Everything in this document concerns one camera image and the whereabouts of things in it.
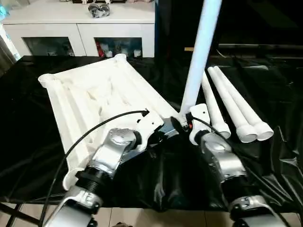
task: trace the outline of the white plastic pipe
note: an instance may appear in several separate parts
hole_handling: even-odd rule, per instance
[[[231,95],[228,93],[226,87],[223,84],[223,81],[221,81],[220,77],[216,74],[216,71],[213,69],[213,67],[209,67],[207,71],[209,72],[209,75],[211,76],[214,85],[216,86],[219,95],[229,115],[231,116],[232,122],[236,126],[236,132],[241,142],[250,143],[254,141],[257,138],[255,128],[248,124],[247,120],[243,116],[242,112],[238,108]]]
[[[255,128],[258,136],[257,139],[263,141],[272,137],[274,131],[270,128],[270,126],[267,123],[261,120],[261,118],[252,109],[252,107],[246,102],[243,96],[227,79],[227,77],[220,70],[220,68],[218,66],[215,66],[214,70],[216,71],[217,75],[220,76],[229,94],[232,96],[233,100],[237,104],[238,108],[241,110],[242,114],[244,115],[248,123]]]
[[[190,63],[180,114],[185,115],[196,105],[202,75],[212,44],[222,0],[204,0],[195,48]]]
[[[224,119],[221,115],[220,109],[218,107],[218,104],[216,102],[212,88],[210,87],[205,72],[203,73],[202,76],[201,85],[202,85],[202,89],[203,89],[203,93],[206,100],[207,109],[210,115],[210,120],[212,122],[212,125],[215,129],[217,129],[221,133],[221,135],[223,135],[226,139],[228,139],[231,136],[231,131],[227,123],[224,122]]]

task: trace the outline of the table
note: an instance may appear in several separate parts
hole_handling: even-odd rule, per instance
[[[0,201],[43,203],[64,155],[46,89],[37,78],[102,60],[99,57],[24,56],[0,78]],[[130,60],[131,65],[176,109],[180,108],[189,59]],[[259,116],[274,129],[273,138],[242,144],[216,91],[231,127],[236,152],[251,184],[277,212],[303,214],[303,68],[302,60],[211,58]],[[204,103],[200,93],[197,103]],[[210,176],[201,170],[197,150],[186,136],[176,136],[126,162],[117,172],[113,198],[106,207],[157,211],[225,210]],[[62,197],[60,173],[52,204]]]

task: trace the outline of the cabinet glass door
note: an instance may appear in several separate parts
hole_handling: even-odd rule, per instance
[[[129,58],[142,57],[142,38],[95,38],[98,55],[100,57],[113,57],[123,53]]]
[[[68,37],[23,37],[32,55],[75,56]]]

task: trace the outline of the white shelf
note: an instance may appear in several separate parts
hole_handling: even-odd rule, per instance
[[[37,0],[31,5],[10,11],[2,24],[154,24],[154,2],[111,4],[110,15],[92,18],[88,4],[59,0]]]

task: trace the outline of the white cabinet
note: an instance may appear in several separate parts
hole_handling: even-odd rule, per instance
[[[154,57],[154,24],[78,24],[87,56]]]
[[[76,24],[4,24],[3,26],[21,57],[86,55]]]
[[[88,5],[36,0],[12,10],[2,23],[23,55],[154,57],[154,2],[111,4],[110,15],[92,18]]]

